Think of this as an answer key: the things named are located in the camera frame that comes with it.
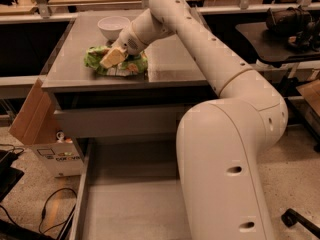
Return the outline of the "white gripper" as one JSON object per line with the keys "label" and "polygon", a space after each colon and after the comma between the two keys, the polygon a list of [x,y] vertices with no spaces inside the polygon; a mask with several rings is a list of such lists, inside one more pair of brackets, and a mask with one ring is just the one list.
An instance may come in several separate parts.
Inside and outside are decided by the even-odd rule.
{"label": "white gripper", "polygon": [[118,65],[129,55],[138,55],[148,47],[149,35],[146,32],[136,32],[133,28],[123,29],[116,41],[113,42],[113,48],[107,48],[103,51],[103,57],[100,65],[104,68],[110,68]]}

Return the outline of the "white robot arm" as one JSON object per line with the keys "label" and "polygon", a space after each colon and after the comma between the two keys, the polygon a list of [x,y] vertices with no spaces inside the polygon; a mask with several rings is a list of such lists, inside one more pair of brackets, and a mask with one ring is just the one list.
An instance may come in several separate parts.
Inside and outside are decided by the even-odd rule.
{"label": "white robot arm", "polygon": [[279,92],[191,14],[184,0],[149,0],[101,64],[110,68],[153,41],[176,34],[216,99],[182,117],[176,137],[182,192],[193,240],[275,240],[257,157],[283,135]]}

